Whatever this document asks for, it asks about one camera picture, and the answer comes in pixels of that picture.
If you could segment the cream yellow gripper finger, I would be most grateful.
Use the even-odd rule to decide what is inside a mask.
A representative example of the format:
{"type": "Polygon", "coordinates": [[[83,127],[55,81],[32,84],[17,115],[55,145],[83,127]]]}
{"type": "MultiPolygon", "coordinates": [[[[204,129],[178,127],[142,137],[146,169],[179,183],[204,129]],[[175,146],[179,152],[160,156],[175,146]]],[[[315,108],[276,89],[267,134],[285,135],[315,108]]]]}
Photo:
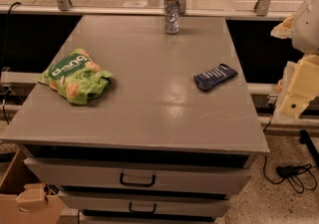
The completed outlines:
{"type": "Polygon", "coordinates": [[[297,63],[288,61],[283,78],[275,116],[299,118],[309,104],[319,96],[319,56],[305,54],[297,63]]]}

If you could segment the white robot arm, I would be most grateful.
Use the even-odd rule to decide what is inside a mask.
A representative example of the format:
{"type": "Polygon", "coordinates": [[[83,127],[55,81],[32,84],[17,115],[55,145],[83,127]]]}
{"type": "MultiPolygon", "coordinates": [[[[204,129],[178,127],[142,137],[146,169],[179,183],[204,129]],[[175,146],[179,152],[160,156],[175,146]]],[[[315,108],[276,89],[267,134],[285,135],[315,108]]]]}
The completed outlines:
{"type": "Polygon", "coordinates": [[[319,0],[305,0],[270,35],[290,38],[293,48],[303,53],[297,63],[287,63],[275,109],[277,116],[299,118],[319,96],[319,0]]]}

